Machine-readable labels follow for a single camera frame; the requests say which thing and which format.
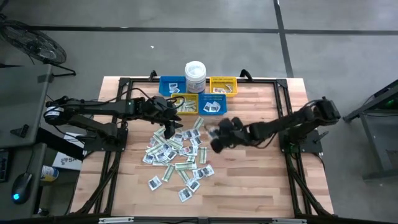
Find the blue plastic tray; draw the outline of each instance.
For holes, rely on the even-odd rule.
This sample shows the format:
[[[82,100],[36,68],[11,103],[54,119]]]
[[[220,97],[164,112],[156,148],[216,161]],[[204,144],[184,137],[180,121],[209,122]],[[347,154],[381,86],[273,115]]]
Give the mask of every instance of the blue plastic tray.
[[[221,108],[218,112],[206,112],[203,109],[205,108],[205,105],[207,102],[213,103],[217,102],[220,104]],[[227,107],[226,107],[226,95],[224,94],[199,94],[199,114],[201,115],[222,115],[227,112]]]
[[[159,93],[164,96],[171,96],[169,83],[177,83],[179,93],[186,93],[187,84],[185,83],[185,76],[161,76],[159,82]]]

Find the wooden table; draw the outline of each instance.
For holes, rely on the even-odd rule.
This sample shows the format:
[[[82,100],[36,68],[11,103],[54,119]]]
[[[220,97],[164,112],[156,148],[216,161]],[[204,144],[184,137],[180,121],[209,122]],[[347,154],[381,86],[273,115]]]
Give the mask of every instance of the wooden table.
[[[99,100],[116,96],[120,77],[104,77]],[[301,78],[287,79],[293,110],[307,102]],[[149,96],[158,95],[158,83],[135,83]],[[244,124],[271,121],[278,118],[275,94],[269,84],[239,84],[238,94],[228,98],[228,112],[224,116],[202,116],[206,123],[223,118],[240,117]],[[143,96],[133,91],[132,97]],[[197,116],[181,116],[184,129],[192,128]],[[109,116],[95,116],[95,120],[110,122]],[[166,167],[142,162],[146,146],[159,125],[147,121],[129,122],[126,151],[122,154],[112,215],[152,217],[293,217],[292,201],[284,156],[277,137],[266,149],[238,146],[215,154],[208,137],[201,128],[201,146],[207,146],[207,160],[215,175],[200,180],[194,196],[182,203],[178,191],[184,188],[180,176],[174,172],[171,180],[151,191],[147,182],[153,176],[163,177]],[[104,153],[94,152],[83,161],[71,212],[78,210],[90,197],[100,180]],[[172,162],[185,161],[177,156]],[[325,172],[319,158],[303,154],[302,160],[309,189],[329,212],[333,212]],[[303,209],[301,190],[297,191]]]

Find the pile of cards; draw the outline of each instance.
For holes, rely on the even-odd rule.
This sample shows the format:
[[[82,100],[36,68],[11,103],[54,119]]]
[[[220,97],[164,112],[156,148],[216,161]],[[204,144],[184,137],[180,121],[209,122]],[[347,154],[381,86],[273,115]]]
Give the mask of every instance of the pile of cards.
[[[203,110],[211,113],[218,112],[220,109],[220,104],[214,101],[213,103],[207,102]]]
[[[232,85],[231,84],[225,84],[226,88],[213,88],[213,93],[222,93],[222,94],[227,94],[227,93],[232,93]]]
[[[178,89],[178,83],[169,83],[170,93],[179,93],[180,89]]]
[[[181,133],[176,132],[174,136],[168,140],[164,139],[164,127],[154,132],[142,161],[153,166],[167,166],[167,168],[163,178],[160,179],[155,176],[148,181],[148,186],[152,191],[158,189],[162,185],[162,180],[168,182],[175,171],[186,186],[178,193],[181,202],[184,202],[192,198],[193,193],[200,187],[198,180],[214,174],[211,165],[206,165],[207,148],[199,147],[202,143],[200,140],[200,127],[202,124],[203,118],[199,117],[195,121],[192,129],[186,131],[181,130]],[[189,140],[191,146],[183,147],[184,140]],[[176,156],[185,156],[187,160],[185,162],[172,164],[171,161]],[[196,157],[199,157],[198,163],[204,164],[204,167],[199,168],[197,166]],[[190,178],[187,172],[192,172],[192,178]]]
[[[181,105],[182,100],[178,103],[175,103],[175,106],[178,107]],[[197,103],[195,100],[185,100],[185,103],[177,108],[178,112],[195,112],[197,110]]]

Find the computer mouse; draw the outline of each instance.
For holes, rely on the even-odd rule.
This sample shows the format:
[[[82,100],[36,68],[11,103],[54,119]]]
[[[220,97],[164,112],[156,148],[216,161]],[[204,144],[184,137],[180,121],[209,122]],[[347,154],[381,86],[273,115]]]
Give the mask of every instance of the computer mouse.
[[[23,204],[29,199],[31,182],[32,174],[28,172],[20,174],[15,179],[11,190],[11,198],[14,203]]]

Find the yellow basket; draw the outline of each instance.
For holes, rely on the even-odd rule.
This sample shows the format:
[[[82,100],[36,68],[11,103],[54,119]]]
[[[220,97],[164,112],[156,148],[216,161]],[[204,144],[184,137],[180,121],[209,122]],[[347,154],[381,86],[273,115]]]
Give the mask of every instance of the yellow basket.
[[[232,85],[232,93],[227,93],[227,97],[233,97],[238,94],[238,83],[236,81],[236,77],[210,77],[210,93],[215,93],[213,92],[214,88],[228,89],[225,84]]]
[[[185,100],[193,100],[195,101],[195,106],[197,107],[194,112],[177,112],[177,114],[186,114],[186,115],[195,115],[198,114],[198,95],[197,94],[191,94],[191,93],[173,93],[172,98],[176,96],[183,96]],[[180,103],[182,99],[178,98],[176,103]]]

